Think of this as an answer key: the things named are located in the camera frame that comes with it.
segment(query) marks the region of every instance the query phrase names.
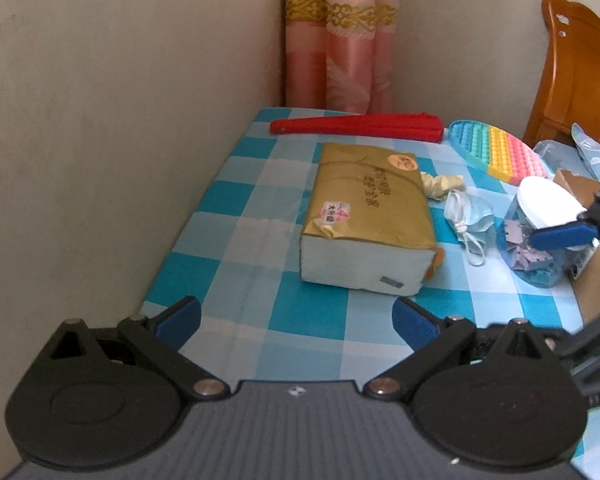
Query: transparent container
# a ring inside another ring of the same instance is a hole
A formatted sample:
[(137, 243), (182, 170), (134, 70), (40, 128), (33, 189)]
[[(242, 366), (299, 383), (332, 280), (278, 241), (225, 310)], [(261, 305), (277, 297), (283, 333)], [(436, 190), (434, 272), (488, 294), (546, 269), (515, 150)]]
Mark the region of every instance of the transparent container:
[(504, 261), (522, 280), (550, 288), (565, 270), (589, 251), (589, 246), (538, 251), (529, 244), (534, 229), (572, 222), (584, 208), (550, 180), (529, 176), (518, 188), (504, 220), (496, 225), (496, 244)]

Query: white lid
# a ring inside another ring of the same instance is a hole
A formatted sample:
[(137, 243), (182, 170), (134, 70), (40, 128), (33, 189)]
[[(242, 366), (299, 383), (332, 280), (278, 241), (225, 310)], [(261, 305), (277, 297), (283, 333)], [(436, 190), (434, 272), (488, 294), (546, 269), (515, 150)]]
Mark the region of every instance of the white lid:
[(516, 193), (518, 205), (533, 227), (542, 229), (573, 222), (586, 211), (563, 187), (541, 176), (528, 176)]

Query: checkered tablecloth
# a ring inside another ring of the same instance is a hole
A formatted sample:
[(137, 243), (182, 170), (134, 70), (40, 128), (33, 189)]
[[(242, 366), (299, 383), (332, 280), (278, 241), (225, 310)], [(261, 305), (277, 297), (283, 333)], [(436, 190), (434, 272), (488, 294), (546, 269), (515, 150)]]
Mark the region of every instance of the checkered tablecloth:
[[(260, 112), (184, 227), (142, 306), (154, 316), (187, 294), (196, 296), (202, 326), (181, 352), (232, 386), (240, 379), (355, 379), (362, 385), (411, 353), (392, 327), (394, 296), (300, 280), (299, 236), (324, 142), (414, 153), (422, 171), (464, 176), (467, 191), (486, 199), (499, 218), (516, 192), (468, 167), (444, 141), (269, 133), (274, 119), (333, 114), (302, 108)], [(470, 266), (443, 206), (430, 201), (446, 257), (415, 297), (421, 306), (438, 317), (460, 314), (478, 326), (526, 317), (572, 332), (581, 327), (566, 279), (551, 289), (532, 287), (509, 270), (493, 243), (485, 264)], [(600, 479), (600, 408), (590, 412), (573, 463)]]

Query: pink curtain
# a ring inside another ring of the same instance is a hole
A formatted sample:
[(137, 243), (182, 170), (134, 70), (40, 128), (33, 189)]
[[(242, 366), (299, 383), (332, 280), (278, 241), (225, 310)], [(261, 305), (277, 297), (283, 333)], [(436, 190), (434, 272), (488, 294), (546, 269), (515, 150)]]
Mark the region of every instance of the pink curtain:
[(286, 104), (344, 112), (392, 108), (398, 0), (286, 0)]

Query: face mask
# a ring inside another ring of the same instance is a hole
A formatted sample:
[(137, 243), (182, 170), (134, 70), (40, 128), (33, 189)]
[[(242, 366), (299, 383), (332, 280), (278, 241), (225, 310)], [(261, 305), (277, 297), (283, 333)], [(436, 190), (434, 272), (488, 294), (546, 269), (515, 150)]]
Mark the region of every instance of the face mask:
[(493, 210), (486, 200), (464, 191), (451, 190), (446, 199), (445, 218), (467, 250), (472, 266), (484, 263), (487, 230), (493, 225)]

